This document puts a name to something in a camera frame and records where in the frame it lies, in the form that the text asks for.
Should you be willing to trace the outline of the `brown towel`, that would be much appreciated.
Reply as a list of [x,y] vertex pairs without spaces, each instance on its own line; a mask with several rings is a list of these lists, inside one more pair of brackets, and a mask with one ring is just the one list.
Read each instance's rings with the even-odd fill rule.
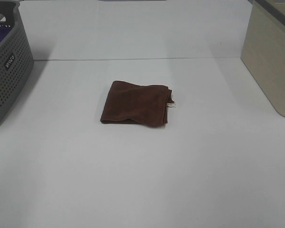
[[172,90],[165,85],[135,85],[113,81],[101,115],[103,124],[142,124],[161,127],[168,122]]

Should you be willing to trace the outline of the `beige storage box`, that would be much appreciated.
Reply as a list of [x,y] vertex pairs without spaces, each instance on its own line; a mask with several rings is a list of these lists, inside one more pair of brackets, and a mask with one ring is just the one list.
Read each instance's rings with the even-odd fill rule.
[[285,117],[285,0],[253,2],[241,60]]

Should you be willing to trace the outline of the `grey perforated plastic basket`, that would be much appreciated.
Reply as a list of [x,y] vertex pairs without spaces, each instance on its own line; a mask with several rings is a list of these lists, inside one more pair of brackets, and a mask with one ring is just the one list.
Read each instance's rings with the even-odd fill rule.
[[7,115],[26,81],[34,59],[19,12],[20,3],[0,0],[0,123]]

